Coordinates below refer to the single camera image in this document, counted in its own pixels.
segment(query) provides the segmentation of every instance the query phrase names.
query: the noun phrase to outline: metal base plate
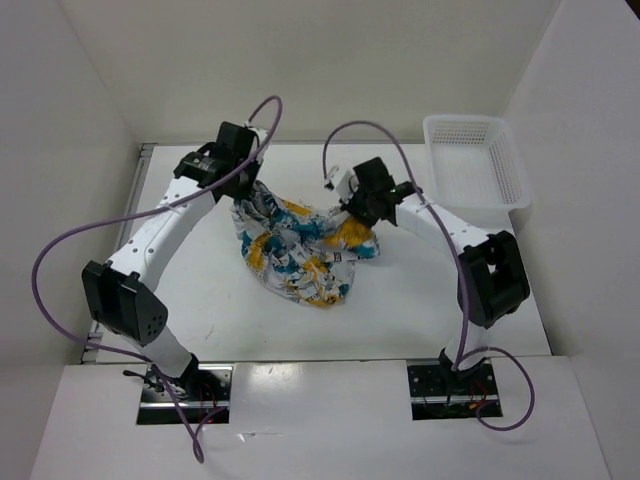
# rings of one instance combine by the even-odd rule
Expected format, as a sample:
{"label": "metal base plate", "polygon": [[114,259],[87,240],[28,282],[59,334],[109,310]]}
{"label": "metal base plate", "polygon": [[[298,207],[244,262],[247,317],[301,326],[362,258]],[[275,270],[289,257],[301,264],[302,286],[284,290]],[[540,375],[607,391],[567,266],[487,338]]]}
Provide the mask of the metal base plate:
{"label": "metal base plate", "polygon": [[[220,381],[222,397],[217,399],[217,407],[227,407],[215,415],[209,423],[229,423],[229,405],[231,398],[231,380],[233,365],[201,363],[200,370],[209,370]],[[198,424],[213,408],[213,402],[201,402],[197,398],[188,398],[181,389],[174,389],[180,399],[180,407],[184,411],[189,423]],[[138,410],[138,425],[174,425],[181,423],[178,412],[175,409],[171,397],[164,391],[161,385],[149,386],[145,383],[140,396],[140,408]]]}
{"label": "metal base plate", "polygon": [[498,387],[489,361],[471,378],[456,385],[450,396],[438,360],[407,362],[407,375],[414,420],[475,417],[476,408],[490,400],[495,402],[482,409],[482,417],[502,416]]}

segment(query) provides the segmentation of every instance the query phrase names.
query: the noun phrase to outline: white wall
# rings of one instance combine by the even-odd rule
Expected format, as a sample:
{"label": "white wall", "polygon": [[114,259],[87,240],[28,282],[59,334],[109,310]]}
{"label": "white wall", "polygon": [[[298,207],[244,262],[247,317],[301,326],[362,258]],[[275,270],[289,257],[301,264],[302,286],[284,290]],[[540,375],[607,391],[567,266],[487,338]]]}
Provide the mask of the white wall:
{"label": "white wall", "polygon": [[427,114],[497,114],[555,3],[61,0],[144,141],[202,141],[271,93],[287,140],[355,118],[419,140]]}
{"label": "white wall", "polygon": [[[78,350],[46,324],[29,288],[48,239],[124,209],[136,145],[59,5],[0,2],[0,465],[28,478],[62,365]],[[54,251],[46,302],[85,335],[80,270],[113,246],[114,230]]]}
{"label": "white wall", "polygon": [[614,479],[640,477],[640,21],[563,0],[506,110],[535,199],[514,216],[556,353]]}

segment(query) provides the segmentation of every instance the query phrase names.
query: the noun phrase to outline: mesh basket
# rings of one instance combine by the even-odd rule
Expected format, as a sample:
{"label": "mesh basket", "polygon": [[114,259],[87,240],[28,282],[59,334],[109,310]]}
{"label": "mesh basket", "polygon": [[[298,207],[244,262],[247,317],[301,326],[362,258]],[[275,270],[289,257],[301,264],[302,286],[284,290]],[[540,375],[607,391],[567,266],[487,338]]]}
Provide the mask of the mesh basket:
{"label": "mesh basket", "polygon": [[512,210],[531,203],[508,124],[496,117],[424,119],[429,193],[445,207]]}

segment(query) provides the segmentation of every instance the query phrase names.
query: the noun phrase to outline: garment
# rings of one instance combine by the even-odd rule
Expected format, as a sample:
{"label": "garment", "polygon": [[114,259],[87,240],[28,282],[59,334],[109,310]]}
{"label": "garment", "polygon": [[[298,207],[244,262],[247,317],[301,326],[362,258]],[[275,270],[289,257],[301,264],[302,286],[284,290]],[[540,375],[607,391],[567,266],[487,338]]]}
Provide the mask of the garment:
{"label": "garment", "polygon": [[355,260],[380,251],[371,229],[339,207],[303,207],[258,180],[231,213],[247,266],[267,289],[294,302],[333,305],[351,288]]}

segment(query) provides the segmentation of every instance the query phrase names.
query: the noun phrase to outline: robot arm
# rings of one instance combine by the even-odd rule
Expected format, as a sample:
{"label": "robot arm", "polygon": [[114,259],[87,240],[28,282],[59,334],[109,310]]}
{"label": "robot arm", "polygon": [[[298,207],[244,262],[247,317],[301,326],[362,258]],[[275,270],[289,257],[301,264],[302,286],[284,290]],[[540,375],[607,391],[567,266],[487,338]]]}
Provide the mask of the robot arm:
{"label": "robot arm", "polygon": [[[333,167],[325,186],[337,190],[342,208],[365,225],[372,227],[378,220],[388,220],[452,258],[443,232],[413,185],[410,182],[396,185],[380,158],[346,171]],[[437,204],[430,206],[453,242],[469,294],[470,323],[465,351],[486,346],[487,330],[504,315],[515,312],[530,294],[516,239],[506,231],[488,233]],[[462,307],[459,289],[458,303]],[[440,355],[445,370],[451,371],[459,345],[457,333]],[[460,373],[481,360],[480,354],[470,356],[460,364]]]}
{"label": "robot arm", "polygon": [[197,392],[205,372],[167,326],[166,306],[153,293],[169,261],[196,224],[222,195],[245,198],[262,165],[256,158],[231,181],[210,193],[179,204],[201,192],[242,163],[265,140],[267,132],[223,123],[215,142],[184,157],[174,171],[158,208],[168,209],[147,220],[105,263],[89,262],[82,272],[87,303],[94,320],[122,335],[187,393]]}

